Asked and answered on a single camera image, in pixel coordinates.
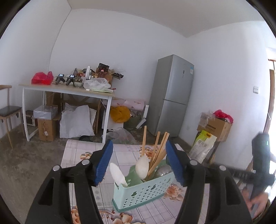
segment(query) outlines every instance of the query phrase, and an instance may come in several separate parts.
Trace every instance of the metal screw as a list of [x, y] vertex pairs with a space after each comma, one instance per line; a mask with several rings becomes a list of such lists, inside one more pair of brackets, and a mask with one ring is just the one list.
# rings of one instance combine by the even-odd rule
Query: metal screw
[[197, 165], [197, 161], [195, 161], [195, 160], [192, 159], [192, 160], [190, 160], [190, 164], [193, 165], [193, 166], [196, 166]]
[[59, 170], [59, 168], [60, 168], [60, 166], [59, 166], [59, 165], [55, 165], [55, 166], [53, 167], [53, 171], [58, 171], [58, 170]]
[[220, 168], [220, 170], [222, 170], [222, 171], [225, 171], [226, 170], [226, 167], [225, 166], [219, 166], [219, 168]]
[[89, 163], [90, 163], [89, 159], [84, 159], [84, 160], [82, 160], [82, 162], [81, 162], [82, 165], [87, 165], [87, 164], [89, 164]]

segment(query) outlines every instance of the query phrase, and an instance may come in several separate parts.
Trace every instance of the chopstick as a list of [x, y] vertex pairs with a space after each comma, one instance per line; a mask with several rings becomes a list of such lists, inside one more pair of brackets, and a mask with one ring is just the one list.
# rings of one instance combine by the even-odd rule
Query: chopstick
[[152, 164], [153, 164], [153, 160], [154, 160], [154, 157], [155, 157], [155, 151], [156, 151], [156, 149], [157, 149], [159, 137], [160, 137], [160, 131], [157, 132], [157, 137], [156, 137], [156, 140], [155, 140], [155, 145], [154, 145], [154, 148], [153, 148], [152, 157], [151, 157], [151, 159], [150, 159], [149, 169], [151, 168], [151, 166], [152, 166]]
[[163, 138], [162, 138], [162, 141], [161, 141], [160, 146], [158, 147], [158, 150], [157, 150], [157, 153], [156, 153], [156, 155], [155, 155], [155, 157], [154, 157], [154, 160], [153, 160], [153, 162], [152, 162], [152, 165], [155, 163], [155, 161], [156, 161], [156, 159], [157, 159], [157, 157], [158, 157], [158, 155], [159, 155], [159, 153], [160, 153], [160, 151], [161, 151], [161, 148], [162, 148], [162, 146], [163, 146], [163, 143], [164, 143], [164, 141], [165, 141], [166, 136], [167, 136], [167, 132], [164, 133], [164, 136], [163, 136]]
[[144, 135], [143, 135], [143, 145], [142, 145], [142, 155], [145, 154], [145, 145], [146, 145], [146, 136], [147, 136], [147, 126], [144, 126]]
[[159, 154], [156, 155], [156, 161], [154, 162], [153, 166], [150, 168], [150, 170], [148, 171], [148, 175], [147, 177], [154, 171], [154, 169], [158, 166], [158, 164], [161, 162], [162, 159], [164, 159], [164, 157], [166, 156], [167, 152], [166, 150], [164, 150], [166, 142], [169, 138], [169, 133], [166, 134], [166, 137], [163, 141], [162, 147], [159, 150]]

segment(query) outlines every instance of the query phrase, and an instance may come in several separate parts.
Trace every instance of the light switch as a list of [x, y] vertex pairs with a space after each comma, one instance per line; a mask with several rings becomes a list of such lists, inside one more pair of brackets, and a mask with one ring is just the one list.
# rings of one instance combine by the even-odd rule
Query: light switch
[[254, 86], [253, 93], [259, 94], [259, 87]]

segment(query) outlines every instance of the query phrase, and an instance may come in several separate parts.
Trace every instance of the human hand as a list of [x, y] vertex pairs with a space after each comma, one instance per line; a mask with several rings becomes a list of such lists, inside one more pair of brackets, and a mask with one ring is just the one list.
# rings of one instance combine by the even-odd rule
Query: human hand
[[242, 196], [244, 198], [244, 201], [247, 205], [247, 208], [249, 210], [249, 212], [251, 213], [252, 212], [252, 206], [254, 204], [259, 204], [255, 214], [254, 214], [254, 218], [256, 218], [257, 216], [259, 216], [260, 214], [262, 214], [266, 208], [266, 204], [267, 204], [267, 201], [268, 201], [268, 194], [263, 192], [263, 193], [260, 193], [258, 196], [256, 196], [255, 198], [253, 198], [252, 200], [250, 200], [249, 198], [249, 191], [244, 188], [242, 191]]

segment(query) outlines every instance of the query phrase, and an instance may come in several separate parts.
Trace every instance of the checkered tablecloth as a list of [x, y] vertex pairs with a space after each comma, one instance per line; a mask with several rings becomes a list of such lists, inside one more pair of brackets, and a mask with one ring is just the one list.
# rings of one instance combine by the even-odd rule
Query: checkered tablecloth
[[[92, 154], [94, 151], [101, 150], [103, 146], [103, 143], [68, 140], [65, 146], [61, 167], [65, 168], [75, 166], [81, 161], [81, 155], [84, 155], [87, 152]], [[146, 147], [148, 150], [153, 149], [153, 146], [146, 145]], [[178, 144], [176, 144], [176, 147], [179, 150], [182, 150]], [[135, 165], [140, 157], [140, 148], [140, 145], [114, 144], [110, 162], [118, 165], [122, 173], [126, 176], [130, 167]], [[71, 207], [74, 208], [76, 206], [74, 184], [71, 183], [69, 185], [69, 190]], [[112, 224], [115, 218], [120, 217], [120, 213], [115, 211], [112, 204], [114, 181], [111, 177], [109, 168], [107, 168], [104, 180], [97, 187], [92, 187], [92, 190], [98, 209], [103, 218], [103, 222], [106, 224]], [[172, 184], [171, 191], [168, 191], [166, 198], [162, 197], [136, 209], [124, 212], [124, 214], [132, 216], [131, 223], [173, 224], [180, 210], [185, 192], [186, 188], [181, 187], [175, 180]], [[207, 212], [206, 200], [208, 204], [209, 194], [209, 192], [207, 192], [207, 187], [205, 193], [201, 217], [198, 222], [199, 224], [205, 222]]]

